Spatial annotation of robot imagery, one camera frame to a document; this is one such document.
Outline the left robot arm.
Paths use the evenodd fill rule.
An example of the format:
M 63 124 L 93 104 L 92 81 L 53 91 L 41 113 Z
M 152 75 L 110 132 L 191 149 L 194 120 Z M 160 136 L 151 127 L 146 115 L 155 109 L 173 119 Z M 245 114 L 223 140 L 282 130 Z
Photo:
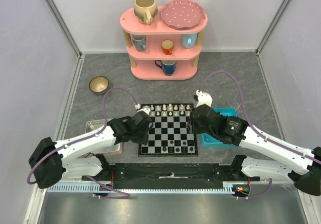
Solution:
M 133 142 L 144 144 L 153 121 L 151 110 L 144 107 L 133 116 L 111 119 L 106 125 L 73 138 L 53 141 L 42 139 L 29 158 L 34 183 L 40 188 L 49 188 L 62 179 L 95 176 L 106 180 L 110 168 L 106 161 L 97 157 L 111 146 Z

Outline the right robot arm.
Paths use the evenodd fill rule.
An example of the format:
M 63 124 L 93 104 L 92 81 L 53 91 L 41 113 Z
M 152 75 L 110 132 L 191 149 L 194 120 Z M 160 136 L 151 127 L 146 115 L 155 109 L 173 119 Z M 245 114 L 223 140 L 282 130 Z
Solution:
M 320 195 L 320 147 L 303 148 L 265 133 L 239 117 L 223 116 L 203 104 L 191 111 L 191 131 L 208 134 L 223 144 L 240 146 L 259 152 L 289 170 L 294 186 L 310 195 Z

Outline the black pawn edge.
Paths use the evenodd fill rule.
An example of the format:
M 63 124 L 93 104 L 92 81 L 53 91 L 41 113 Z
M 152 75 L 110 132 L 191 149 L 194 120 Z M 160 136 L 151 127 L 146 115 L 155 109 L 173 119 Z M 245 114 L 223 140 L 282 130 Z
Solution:
M 188 141 L 188 145 L 189 145 L 189 146 L 193 146 L 193 145 L 194 145 L 194 141 L 193 141 L 193 140 L 189 140 L 189 141 Z

